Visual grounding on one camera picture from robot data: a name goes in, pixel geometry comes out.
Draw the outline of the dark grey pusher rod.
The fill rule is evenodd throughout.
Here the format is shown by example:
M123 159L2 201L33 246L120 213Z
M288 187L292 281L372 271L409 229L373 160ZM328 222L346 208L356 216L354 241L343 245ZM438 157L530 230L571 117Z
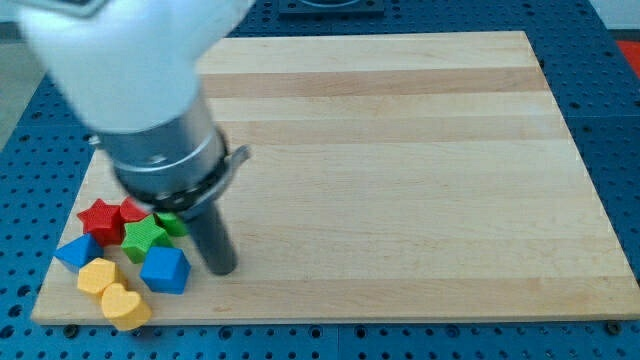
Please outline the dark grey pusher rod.
M215 275L232 273L237 254L215 202L189 209L183 213L183 221L208 270Z

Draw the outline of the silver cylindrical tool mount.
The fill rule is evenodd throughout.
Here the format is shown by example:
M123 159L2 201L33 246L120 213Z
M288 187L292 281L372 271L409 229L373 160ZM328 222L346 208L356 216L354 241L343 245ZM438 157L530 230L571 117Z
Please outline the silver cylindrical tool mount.
M216 201L251 157L247 145L230 148L202 91L171 120L128 133L97 132L90 143L107 154L130 196L186 221L217 216Z

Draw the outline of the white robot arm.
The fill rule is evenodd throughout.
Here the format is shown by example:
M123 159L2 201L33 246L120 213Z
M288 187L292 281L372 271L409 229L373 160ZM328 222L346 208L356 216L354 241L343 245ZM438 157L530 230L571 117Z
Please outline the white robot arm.
M237 255L217 199L249 158L214 122L198 59L249 0L21 1L20 30L124 190L177 215L217 275Z

